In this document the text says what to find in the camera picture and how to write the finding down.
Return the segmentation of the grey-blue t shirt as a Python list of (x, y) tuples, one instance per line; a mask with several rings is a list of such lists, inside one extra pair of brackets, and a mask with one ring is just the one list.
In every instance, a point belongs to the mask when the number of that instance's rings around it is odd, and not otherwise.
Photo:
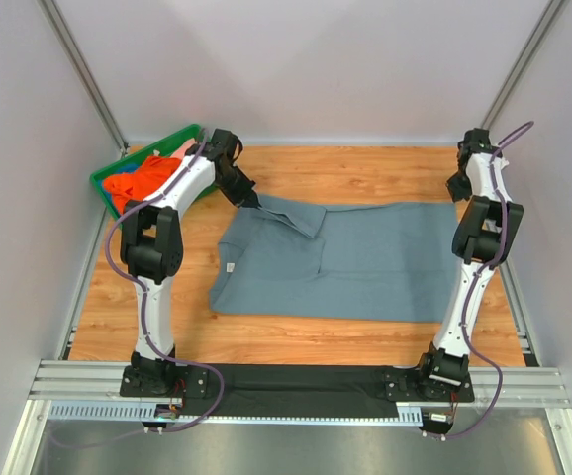
[(257, 209), (238, 210), (218, 244), (213, 311), (442, 321), (457, 275), (452, 204), (259, 201)]

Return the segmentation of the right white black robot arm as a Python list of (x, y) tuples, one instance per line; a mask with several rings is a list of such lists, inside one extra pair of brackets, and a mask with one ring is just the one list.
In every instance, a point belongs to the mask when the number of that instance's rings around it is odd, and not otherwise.
[(504, 150), (532, 126), (528, 121), (496, 144), (487, 130), (475, 128), (458, 143), (457, 171), (446, 182), (453, 202), (467, 202), (451, 245), (458, 277), (445, 318), (418, 365), (384, 372), (388, 400), (473, 399), (469, 359), (479, 354), (471, 342), (473, 330), (488, 284), (508, 257), (524, 216), (502, 176), (508, 165)]

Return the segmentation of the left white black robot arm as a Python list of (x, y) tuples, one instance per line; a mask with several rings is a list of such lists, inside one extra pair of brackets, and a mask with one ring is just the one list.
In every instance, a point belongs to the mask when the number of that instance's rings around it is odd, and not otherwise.
[(175, 359), (171, 332), (171, 290), (184, 254), (181, 219), (214, 185), (238, 208), (260, 206), (255, 182), (236, 165), (243, 151), (234, 133), (216, 129), (191, 145), (179, 166), (142, 200), (129, 201), (119, 218), (120, 258), (138, 300), (139, 336), (120, 387), (123, 397), (181, 396), (193, 364)]

